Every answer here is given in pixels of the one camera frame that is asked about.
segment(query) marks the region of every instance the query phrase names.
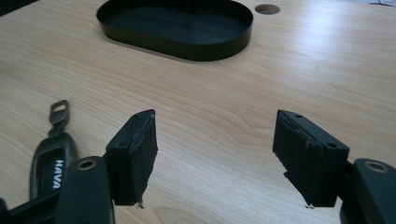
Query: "black oval tray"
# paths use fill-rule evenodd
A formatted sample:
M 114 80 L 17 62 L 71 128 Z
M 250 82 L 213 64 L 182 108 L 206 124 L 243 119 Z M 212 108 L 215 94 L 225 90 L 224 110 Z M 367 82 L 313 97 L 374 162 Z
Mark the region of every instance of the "black oval tray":
M 241 51 L 253 15 L 229 0 L 110 0 L 97 12 L 110 39 L 192 61 Z

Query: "table surface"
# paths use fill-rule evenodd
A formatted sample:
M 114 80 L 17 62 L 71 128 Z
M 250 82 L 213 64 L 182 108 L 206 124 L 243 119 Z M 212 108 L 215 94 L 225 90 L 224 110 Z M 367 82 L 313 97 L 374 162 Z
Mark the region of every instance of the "table surface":
M 0 196 L 28 200 L 50 105 L 66 99 L 79 156 L 102 156 L 133 114 L 157 112 L 159 153 L 145 209 L 117 223 L 339 223 L 306 209 L 272 152 L 276 111 L 305 115 L 348 145 L 349 160 L 396 165 L 396 8 L 338 1 L 255 12 L 249 45 L 190 62 L 104 36 L 105 0 L 40 0 L 0 18 Z

